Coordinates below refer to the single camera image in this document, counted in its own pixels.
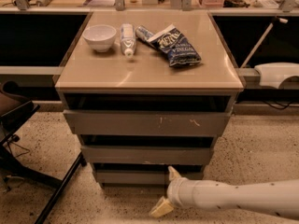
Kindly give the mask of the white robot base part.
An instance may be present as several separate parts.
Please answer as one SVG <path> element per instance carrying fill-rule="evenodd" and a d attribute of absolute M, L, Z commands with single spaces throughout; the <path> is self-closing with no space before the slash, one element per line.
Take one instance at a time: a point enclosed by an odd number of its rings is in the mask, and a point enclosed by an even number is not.
<path fill-rule="evenodd" d="M 260 75 L 259 84 L 278 89 L 290 77 L 299 77 L 298 63 L 264 63 L 254 67 Z"/>

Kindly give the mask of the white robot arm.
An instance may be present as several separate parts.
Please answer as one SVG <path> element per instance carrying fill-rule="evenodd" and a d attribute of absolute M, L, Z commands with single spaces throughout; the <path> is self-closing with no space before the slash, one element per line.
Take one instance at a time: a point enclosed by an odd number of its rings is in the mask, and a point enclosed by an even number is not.
<path fill-rule="evenodd" d="M 299 219 L 299 180 L 229 185 L 212 180 L 190 180 L 168 167 L 169 186 L 150 210 L 161 217 L 176 207 L 196 207 L 208 211 L 241 209 L 275 217 Z"/>

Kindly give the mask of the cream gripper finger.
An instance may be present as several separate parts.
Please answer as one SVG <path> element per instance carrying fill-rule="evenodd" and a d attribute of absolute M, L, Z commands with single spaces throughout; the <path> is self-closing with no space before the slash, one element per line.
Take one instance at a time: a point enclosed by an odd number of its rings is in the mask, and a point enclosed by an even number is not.
<path fill-rule="evenodd" d="M 181 178 L 180 173 L 173 166 L 168 167 L 168 172 L 169 172 L 169 181 L 174 181 L 175 179 Z"/>
<path fill-rule="evenodd" d="M 159 201 L 152 207 L 149 211 L 151 217 L 162 217 L 174 210 L 174 205 L 164 196 L 159 199 Z"/>

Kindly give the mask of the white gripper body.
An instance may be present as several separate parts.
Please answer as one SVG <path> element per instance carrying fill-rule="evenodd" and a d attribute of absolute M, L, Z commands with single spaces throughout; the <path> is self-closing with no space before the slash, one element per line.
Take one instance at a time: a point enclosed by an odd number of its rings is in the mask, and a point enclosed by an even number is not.
<path fill-rule="evenodd" d="M 175 207 L 194 206 L 193 190 L 196 181 L 185 177 L 172 180 L 167 189 L 167 198 Z"/>

